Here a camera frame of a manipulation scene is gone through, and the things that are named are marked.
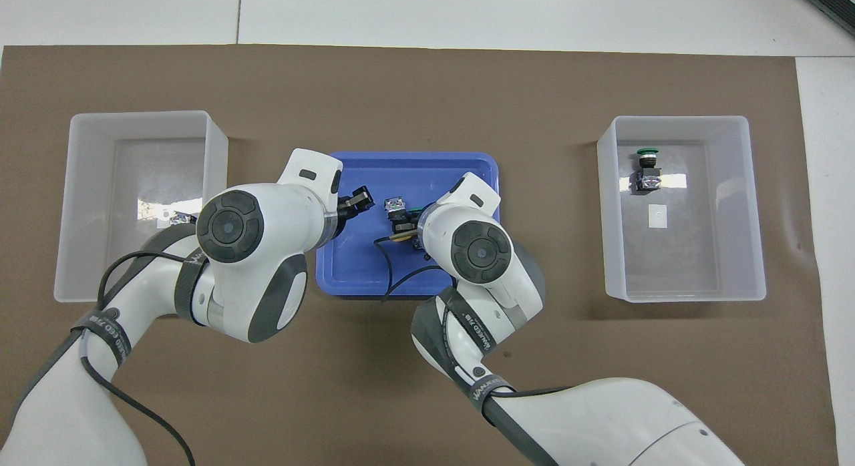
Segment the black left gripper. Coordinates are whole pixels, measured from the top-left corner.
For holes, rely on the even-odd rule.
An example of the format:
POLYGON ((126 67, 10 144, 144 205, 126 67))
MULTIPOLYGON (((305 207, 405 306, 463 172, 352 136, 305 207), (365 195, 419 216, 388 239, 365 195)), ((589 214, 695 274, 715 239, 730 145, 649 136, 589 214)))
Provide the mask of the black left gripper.
POLYGON ((372 195, 367 189, 367 186, 360 186, 352 192, 352 196, 340 196, 336 208, 336 229, 334 236, 338 236, 344 231, 345 223, 362 214, 366 206, 375 205, 372 195))

